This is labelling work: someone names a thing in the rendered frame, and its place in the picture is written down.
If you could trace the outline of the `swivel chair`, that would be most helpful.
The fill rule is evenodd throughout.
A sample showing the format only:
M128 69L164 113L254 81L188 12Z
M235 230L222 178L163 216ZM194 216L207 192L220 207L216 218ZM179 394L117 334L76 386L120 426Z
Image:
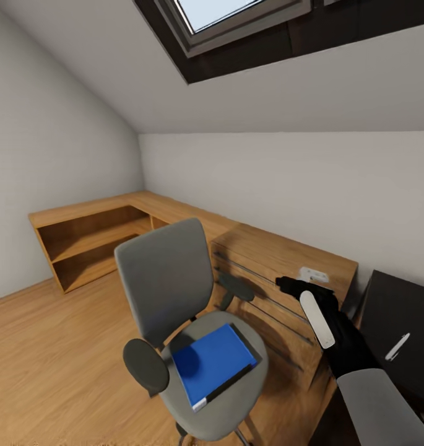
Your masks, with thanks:
M222 274L227 293L219 310L206 309L214 287L206 235L199 219L166 225L121 243L114 250L116 264L142 339L128 341L123 359L132 376L152 398L157 393L176 419L177 446L191 436L216 442L235 431L243 446L248 442L238 426L252 411L269 371L267 346L261 335L237 315L226 312L237 296L254 300L242 280ZM164 341L191 320L165 346ZM172 355L228 323L257 360L257 366L231 387L193 413Z

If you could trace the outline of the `folder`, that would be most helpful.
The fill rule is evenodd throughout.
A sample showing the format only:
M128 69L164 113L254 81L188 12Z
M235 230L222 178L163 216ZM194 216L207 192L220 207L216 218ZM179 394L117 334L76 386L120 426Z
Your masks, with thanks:
M228 323L172 358L193 413L257 366L257 360Z

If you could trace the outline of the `pen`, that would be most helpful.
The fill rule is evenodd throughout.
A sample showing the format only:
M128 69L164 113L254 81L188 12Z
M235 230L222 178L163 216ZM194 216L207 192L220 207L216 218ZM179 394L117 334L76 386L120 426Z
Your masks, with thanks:
M391 350L390 351L390 353L386 356L386 358L385 358L385 360L391 360L391 361L393 361L394 360L394 357L392 357L395 353L396 353L396 351L401 347L401 345L406 341L406 339L407 339L408 337L406 336L406 337L403 337L398 343L397 343L397 345L396 346L394 346L394 348L393 348L393 350Z

